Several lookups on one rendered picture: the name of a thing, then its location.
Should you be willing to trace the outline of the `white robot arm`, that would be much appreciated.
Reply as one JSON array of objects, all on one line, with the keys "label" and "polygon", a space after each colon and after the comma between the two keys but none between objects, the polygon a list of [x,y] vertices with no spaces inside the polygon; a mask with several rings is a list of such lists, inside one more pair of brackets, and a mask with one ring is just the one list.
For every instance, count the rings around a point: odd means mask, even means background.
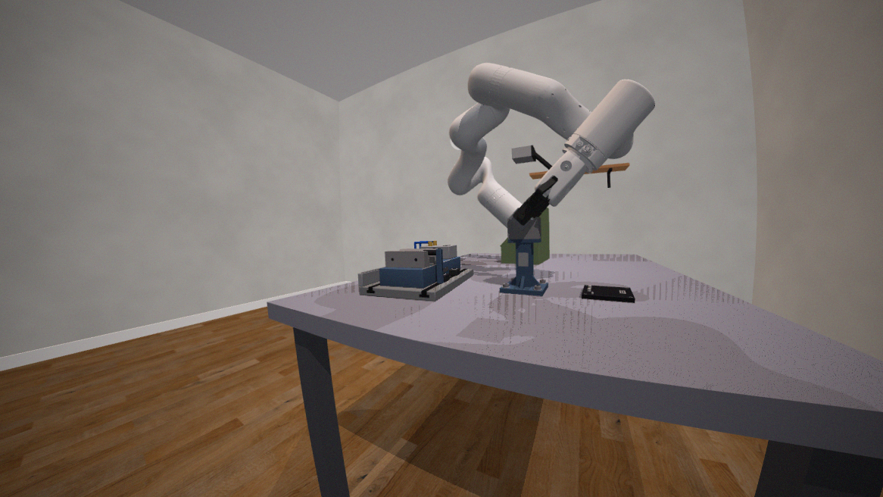
[{"label": "white robot arm", "polygon": [[567,139],[566,148],[597,170],[608,158],[631,151],[636,128],[655,108],[650,91],[633,80],[620,80],[591,112],[556,80],[491,63],[470,71],[468,92],[478,103],[449,127],[449,138],[461,149],[448,176],[449,190],[464,195],[483,183],[477,199],[506,227],[522,204],[495,181],[483,136],[500,125],[510,109],[541,120]]}]

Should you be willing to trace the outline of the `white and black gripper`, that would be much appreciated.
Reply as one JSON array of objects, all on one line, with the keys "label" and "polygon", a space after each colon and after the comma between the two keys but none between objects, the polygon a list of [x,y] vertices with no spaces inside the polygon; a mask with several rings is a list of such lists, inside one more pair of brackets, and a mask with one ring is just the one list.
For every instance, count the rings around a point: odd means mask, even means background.
[{"label": "white and black gripper", "polygon": [[532,217],[541,215],[549,204],[557,207],[585,172],[591,174],[594,171],[578,154],[568,148],[563,148],[562,151],[562,158],[539,180],[534,186],[535,192],[513,214],[521,225],[525,225]]}]

